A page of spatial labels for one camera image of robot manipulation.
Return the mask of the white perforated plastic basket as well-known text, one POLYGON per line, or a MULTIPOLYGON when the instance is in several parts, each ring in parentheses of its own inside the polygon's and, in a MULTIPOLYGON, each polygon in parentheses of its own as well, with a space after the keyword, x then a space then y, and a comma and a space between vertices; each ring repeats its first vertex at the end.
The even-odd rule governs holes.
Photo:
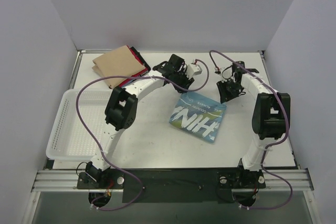
MULTIPOLYGON (((52 127, 46 148, 49 159, 66 162, 90 160, 97 148, 96 142, 81 123, 77 110, 78 89, 67 90, 52 127)), ((111 90, 87 89, 79 99, 79 111, 87 127, 97 140, 101 140, 105 123, 105 108, 111 90)))

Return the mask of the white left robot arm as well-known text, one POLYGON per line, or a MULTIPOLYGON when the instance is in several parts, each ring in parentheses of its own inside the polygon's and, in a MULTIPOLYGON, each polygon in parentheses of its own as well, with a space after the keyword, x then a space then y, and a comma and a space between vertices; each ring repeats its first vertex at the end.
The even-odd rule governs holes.
POLYGON ((186 64, 181 57, 172 54, 168 61, 164 61, 152 68, 148 76, 137 80, 131 85, 112 90, 105 108, 105 122, 98 149, 86 166, 89 182, 95 188, 103 188, 108 182, 106 170, 111 167, 104 159, 111 157, 115 147, 124 132, 135 121, 138 102, 154 90, 168 83, 174 83, 176 91, 188 91, 194 82, 194 76, 202 73, 202 69, 193 61, 186 64))

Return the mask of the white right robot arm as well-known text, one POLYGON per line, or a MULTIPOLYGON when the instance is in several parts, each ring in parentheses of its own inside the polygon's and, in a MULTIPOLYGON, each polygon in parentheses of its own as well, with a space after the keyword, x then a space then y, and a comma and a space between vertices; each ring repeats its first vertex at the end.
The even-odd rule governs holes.
POLYGON ((229 67, 217 68, 221 80, 217 88, 222 103, 247 92, 255 100, 251 126, 254 132, 252 143, 240 161, 243 169, 234 174, 235 183, 246 187, 253 181, 252 172, 259 172, 273 143, 285 140, 290 126, 290 95, 280 93, 261 78, 257 69, 245 69, 243 61, 229 67))

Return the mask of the light blue t shirt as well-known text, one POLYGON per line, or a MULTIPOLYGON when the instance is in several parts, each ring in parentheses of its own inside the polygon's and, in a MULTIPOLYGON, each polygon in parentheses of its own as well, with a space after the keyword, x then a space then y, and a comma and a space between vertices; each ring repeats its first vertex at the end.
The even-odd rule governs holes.
POLYGON ((183 93, 169 123, 194 137, 214 143, 226 105, 196 92, 183 93))

